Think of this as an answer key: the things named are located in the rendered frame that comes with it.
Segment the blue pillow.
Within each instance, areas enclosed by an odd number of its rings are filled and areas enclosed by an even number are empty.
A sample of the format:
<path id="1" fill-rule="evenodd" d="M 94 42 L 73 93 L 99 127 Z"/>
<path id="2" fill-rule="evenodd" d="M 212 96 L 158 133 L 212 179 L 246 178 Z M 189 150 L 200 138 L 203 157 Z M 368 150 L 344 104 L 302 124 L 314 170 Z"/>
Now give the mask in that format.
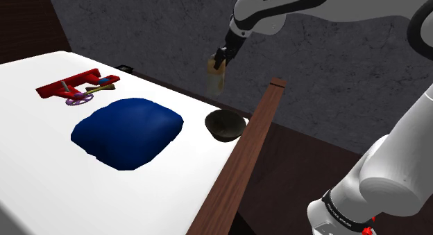
<path id="1" fill-rule="evenodd" d="M 80 121 L 71 141 L 118 170 L 133 171 L 150 162 L 181 132 L 181 115 L 143 98 L 115 101 Z"/>

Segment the red toy plane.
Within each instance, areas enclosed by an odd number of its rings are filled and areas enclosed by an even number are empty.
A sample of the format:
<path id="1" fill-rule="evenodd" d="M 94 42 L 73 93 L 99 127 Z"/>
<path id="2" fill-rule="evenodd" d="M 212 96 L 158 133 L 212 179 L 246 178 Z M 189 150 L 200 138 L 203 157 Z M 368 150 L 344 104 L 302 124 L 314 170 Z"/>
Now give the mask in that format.
<path id="1" fill-rule="evenodd" d="M 65 98 L 65 103 L 69 106 L 82 105 L 94 98 L 94 92 L 114 89 L 114 83 L 119 80 L 120 77 L 115 75 L 102 78 L 98 69 L 91 69 L 39 87 L 36 89 L 36 92 L 41 98 L 50 98 L 52 96 Z M 92 84 L 95 88 L 86 92 L 77 90 L 77 86 L 85 83 Z"/>

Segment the dark round bowl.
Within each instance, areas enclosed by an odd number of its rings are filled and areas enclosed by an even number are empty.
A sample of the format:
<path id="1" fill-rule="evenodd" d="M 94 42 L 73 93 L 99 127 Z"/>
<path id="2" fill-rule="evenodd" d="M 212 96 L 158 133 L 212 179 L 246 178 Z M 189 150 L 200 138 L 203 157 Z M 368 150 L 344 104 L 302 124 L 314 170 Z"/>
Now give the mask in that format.
<path id="1" fill-rule="evenodd" d="M 221 109 L 205 117 L 205 127 L 217 141 L 229 142 L 242 135 L 246 122 L 238 113 Z"/>

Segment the beige bottle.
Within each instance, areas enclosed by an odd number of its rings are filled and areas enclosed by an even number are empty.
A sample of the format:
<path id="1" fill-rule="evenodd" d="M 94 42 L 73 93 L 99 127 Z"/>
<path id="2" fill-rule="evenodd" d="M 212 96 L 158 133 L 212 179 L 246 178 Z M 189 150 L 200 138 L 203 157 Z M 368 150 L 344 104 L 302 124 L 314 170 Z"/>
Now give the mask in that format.
<path id="1" fill-rule="evenodd" d="M 224 60 L 218 69 L 214 68 L 216 60 L 214 55 L 211 55 L 207 61 L 207 94 L 210 96 L 218 96 L 224 87 L 224 79 L 226 73 L 226 61 Z"/>

